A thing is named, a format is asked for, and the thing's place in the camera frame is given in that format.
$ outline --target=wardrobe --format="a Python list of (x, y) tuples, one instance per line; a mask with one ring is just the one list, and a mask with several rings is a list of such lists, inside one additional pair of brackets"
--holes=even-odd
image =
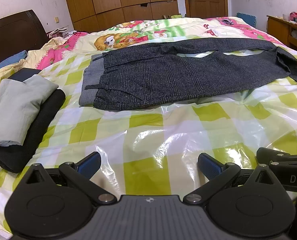
[(66, 0), (75, 30), (98, 32), (134, 20), (178, 14), (177, 0)]

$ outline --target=light gray folded garment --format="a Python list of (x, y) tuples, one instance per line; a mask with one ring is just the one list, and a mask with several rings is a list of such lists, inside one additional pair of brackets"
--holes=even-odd
[(94, 102), (97, 89), (85, 90), (85, 87), (99, 83), (101, 75), (104, 73), (104, 59), (97, 58), (102, 56), (102, 54), (93, 55), (90, 65), (84, 70), (82, 93), (78, 100), (80, 106), (92, 105)]
[(58, 88), (34, 75), (23, 82), (3, 79), (0, 83), (0, 146), (23, 145), (40, 106)]

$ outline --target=dark gray plaid pants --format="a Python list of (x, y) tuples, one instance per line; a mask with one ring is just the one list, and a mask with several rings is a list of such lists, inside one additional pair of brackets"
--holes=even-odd
[[(257, 55), (223, 52), (264, 50)], [(203, 57), (180, 57), (214, 51)], [(297, 82), (297, 59), (273, 43), (242, 38), (203, 38), (147, 43), (104, 55), (104, 74), (93, 106), (133, 110), (200, 97), (254, 89), (290, 76)]]

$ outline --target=gray ribbed plate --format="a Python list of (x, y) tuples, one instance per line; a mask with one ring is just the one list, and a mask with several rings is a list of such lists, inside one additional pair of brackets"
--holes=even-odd
[(237, 240), (218, 229), (198, 206), (176, 195), (122, 196), (101, 206), (90, 222), (65, 240)]

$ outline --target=dark folded cloth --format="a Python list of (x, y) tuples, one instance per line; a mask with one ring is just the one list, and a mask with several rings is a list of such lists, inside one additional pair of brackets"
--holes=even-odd
[(42, 142), (50, 122), (65, 101), (65, 93), (56, 89), (41, 105), (41, 109), (27, 131), (23, 146), (0, 146), (0, 166), (14, 173), (21, 172)]
[(39, 69), (24, 67), (24, 68), (20, 69), (19, 71), (17, 71), (16, 73), (14, 73), (13, 75), (11, 75), (9, 77), (9, 79), (23, 82), (26, 79), (34, 76), (35, 74), (38, 74), (39, 72), (41, 72), (41, 70), (39, 70)]
[[(223, 52), (264, 50), (257, 55)], [(214, 51), (202, 57), (179, 57)], [(203, 38), (147, 43), (103, 53), (104, 73), (85, 89), (97, 90), (93, 106), (134, 110), (264, 86), (278, 78), (297, 82), (297, 59), (269, 41)]]

